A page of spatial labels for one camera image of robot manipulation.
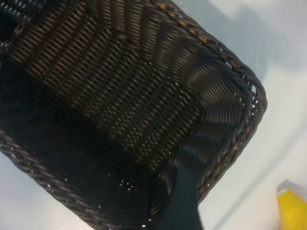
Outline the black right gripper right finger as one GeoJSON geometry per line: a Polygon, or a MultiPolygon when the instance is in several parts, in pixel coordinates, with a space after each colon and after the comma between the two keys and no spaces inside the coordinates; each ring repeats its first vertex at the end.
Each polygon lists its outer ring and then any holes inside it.
{"type": "Polygon", "coordinates": [[[185,230],[202,230],[202,222],[198,211],[196,183],[193,175],[186,169],[180,169],[180,185],[182,187],[182,225],[185,230]]]}

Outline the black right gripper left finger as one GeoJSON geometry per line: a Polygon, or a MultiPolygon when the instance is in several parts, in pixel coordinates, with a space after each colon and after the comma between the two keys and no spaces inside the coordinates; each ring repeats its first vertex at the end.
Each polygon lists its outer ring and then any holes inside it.
{"type": "Polygon", "coordinates": [[[176,184],[173,194],[162,214],[155,230],[183,230],[184,229],[184,176],[183,169],[177,169],[176,184]]]}

